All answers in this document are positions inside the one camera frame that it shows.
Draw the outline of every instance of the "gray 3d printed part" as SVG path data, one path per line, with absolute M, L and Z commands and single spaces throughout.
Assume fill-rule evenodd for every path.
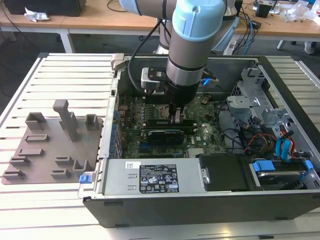
M 76 183 L 95 168 L 103 120 L 68 111 L 68 101 L 55 102 L 60 118 L 32 112 L 28 126 L 1 182 L 9 184 Z

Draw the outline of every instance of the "plastic bag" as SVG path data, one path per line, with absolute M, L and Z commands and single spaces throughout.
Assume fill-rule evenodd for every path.
M 314 14 L 320 15 L 320 0 L 315 1 L 311 9 L 311 12 L 313 12 Z
M 285 11 L 282 16 L 284 18 L 284 21 L 292 22 L 300 19 L 306 19 L 305 13 L 309 11 L 307 1 L 299 0 L 291 9 Z
M 26 7 L 24 9 L 25 9 L 24 16 L 27 17 L 32 22 L 36 23 L 37 20 L 49 20 L 50 19 L 45 12 L 30 11 Z

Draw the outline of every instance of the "electronic equipment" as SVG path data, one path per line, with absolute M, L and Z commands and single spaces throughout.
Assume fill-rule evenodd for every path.
M 28 10 L 48 15 L 80 16 L 86 0 L 4 0 L 11 14 L 24 14 Z
M 137 55 L 132 74 L 167 58 Z M 100 225 L 290 220 L 320 207 L 320 133 L 266 57 L 210 57 L 224 91 L 204 81 L 175 123 L 163 95 L 123 90 L 129 59 L 111 58 L 99 163 L 80 177 Z
M 275 1 L 259 0 L 255 11 L 255 16 L 259 18 L 267 18 L 270 9 L 275 5 Z

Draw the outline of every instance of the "blue connector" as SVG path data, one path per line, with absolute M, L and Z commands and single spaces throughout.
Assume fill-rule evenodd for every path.
M 313 169 L 313 168 L 314 168 L 314 166 L 313 166 L 313 164 L 311 163 L 310 160 L 305 160 L 305 161 L 304 161 L 304 165 L 306 166 L 306 168 L 308 169 L 308 171 L 309 171 L 310 169 Z
M 205 86 L 205 85 L 207 85 L 208 83 L 210 83 L 210 78 L 206 78 L 205 80 L 204 80 L 204 83 L 203 83 L 203 86 Z
M 281 157 L 286 163 L 290 163 L 290 160 L 288 159 L 290 146 L 291 146 L 291 141 L 288 139 L 282 139 L 282 138 L 278 138 L 275 144 L 276 156 Z
M 257 160 L 252 165 L 256 172 L 270 172 L 276 170 L 271 160 Z

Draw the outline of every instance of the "wooden table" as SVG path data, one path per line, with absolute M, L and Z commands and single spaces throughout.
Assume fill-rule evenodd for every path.
M 313 41 L 320 42 L 320 26 L 310 20 L 286 23 L 278 14 L 267 18 L 255 17 L 252 0 L 244 0 L 243 7 L 251 20 L 262 23 L 256 39 Z M 119 3 L 112 8 L 121 9 Z M 87 0 L 79 17 L 50 16 L 48 21 L 32 22 L 23 15 L 11 15 L 9 18 L 22 32 L 40 32 L 60 34 L 66 53 L 74 53 L 70 34 L 109 34 L 109 35 L 147 35 L 156 24 L 153 17 L 139 16 L 130 12 L 115 12 L 107 8 L 107 0 Z M 17 31 L 0 9 L 0 26 L 3 31 Z M 235 37 L 246 32 L 246 26 L 240 21 Z

